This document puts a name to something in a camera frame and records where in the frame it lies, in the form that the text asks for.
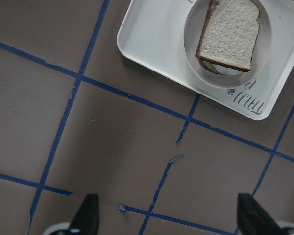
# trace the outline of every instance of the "white bread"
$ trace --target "white bread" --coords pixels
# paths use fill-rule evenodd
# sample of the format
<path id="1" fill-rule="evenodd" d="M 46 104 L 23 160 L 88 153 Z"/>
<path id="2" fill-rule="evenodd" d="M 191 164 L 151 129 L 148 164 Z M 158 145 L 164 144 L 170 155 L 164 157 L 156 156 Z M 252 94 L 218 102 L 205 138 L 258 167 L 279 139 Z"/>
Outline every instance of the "white bread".
<path id="1" fill-rule="evenodd" d="M 210 71 L 214 65 L 248 72 L 259 31 L 259 9 L 250 0 L 210 0 L 196 57 Z"/>

